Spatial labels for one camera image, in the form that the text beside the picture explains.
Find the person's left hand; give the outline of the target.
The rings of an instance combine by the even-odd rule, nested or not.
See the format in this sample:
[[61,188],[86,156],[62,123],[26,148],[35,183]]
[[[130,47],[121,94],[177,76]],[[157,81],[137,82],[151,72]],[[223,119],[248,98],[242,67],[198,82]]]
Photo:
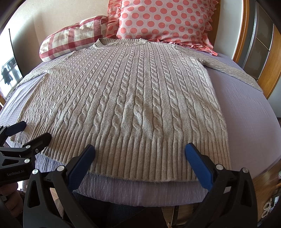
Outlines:
[[1,194],[5,197],[9,197],[5,205],[13,217],[19,216],[19,214],[23,211],[23,200],[17,188],[17,182],[1,187]]

